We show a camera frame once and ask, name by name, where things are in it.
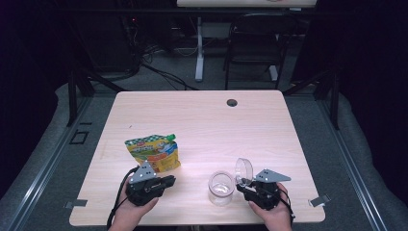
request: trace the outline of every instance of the transparent container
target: transparent container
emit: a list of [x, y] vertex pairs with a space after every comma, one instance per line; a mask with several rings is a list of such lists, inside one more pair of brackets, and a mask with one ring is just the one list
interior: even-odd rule
[[245, 158], [239, 158], [235, 164], [235, 180], [241, 187], [249, 186], [253, 179], [252, 164]]
[[209, 198], [217, 206], [225, 206], [232, 200], [235, 180], [227, 171], [216, 171], [208, 181]]

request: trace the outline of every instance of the colorful snack pouch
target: colorful snack pouch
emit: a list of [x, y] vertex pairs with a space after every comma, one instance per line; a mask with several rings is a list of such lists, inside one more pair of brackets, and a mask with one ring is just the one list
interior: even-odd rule
[[141, 165], [148, 161], [156, 172], [164, 172], [180, 166], [175, 135], [152, 135], [125, 142], [127, 149]]

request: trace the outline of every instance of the desk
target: desk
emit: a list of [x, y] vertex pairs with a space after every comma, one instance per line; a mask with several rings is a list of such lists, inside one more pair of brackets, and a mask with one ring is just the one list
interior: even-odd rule
[[[178, 7], [184, 8], [313, 8], [317, 0], [177, 0]], [[195, 81], [203, 81], [204, 55], [201, 17], [197, 20], [197, 65]], [[270, 68], [271, 78], [276, 78], [276, 68]]]
[[[228, 99], [238, 102], [227, 105]], [[208, 199], [208, 179], [217, 170], [234, 174], [238, 158], [258, 173], [264, 168], [288, 175], [294, 222], [319, 222], [325, 214], [308, 200], [318, 197], [283, 95], [277, 90], [134, 91], [117, 95], [78, 199], [75, 226], [105, 225], [119, 184], [137, 165], [125, 141], [174, 133], [181, 166], [160, 173], [176, 177], [140, 225], [215, 225], [261, 223], [243, 194], [218, 207]]]

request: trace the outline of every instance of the chair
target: chair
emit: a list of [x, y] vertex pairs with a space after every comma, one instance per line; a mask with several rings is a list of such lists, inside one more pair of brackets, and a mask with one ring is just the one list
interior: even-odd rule
[[247, 13], [231, 24], [224, 61], [225, 89], [230, 80], [230, 64], [279, 66], [275, 88], [278, 89], [287, 45], [297, 27], [288, 13]]

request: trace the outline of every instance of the black round hole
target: black round hole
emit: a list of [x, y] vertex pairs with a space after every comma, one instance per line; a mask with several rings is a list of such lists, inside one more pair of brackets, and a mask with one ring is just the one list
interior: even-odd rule
[[227, 100], [227, 105], [230, 106], [230, 107], [235, 107], [235, 106], [237, 106], [237, 104], [238, 104], [238, 102], [235, 99], [228, 99]]

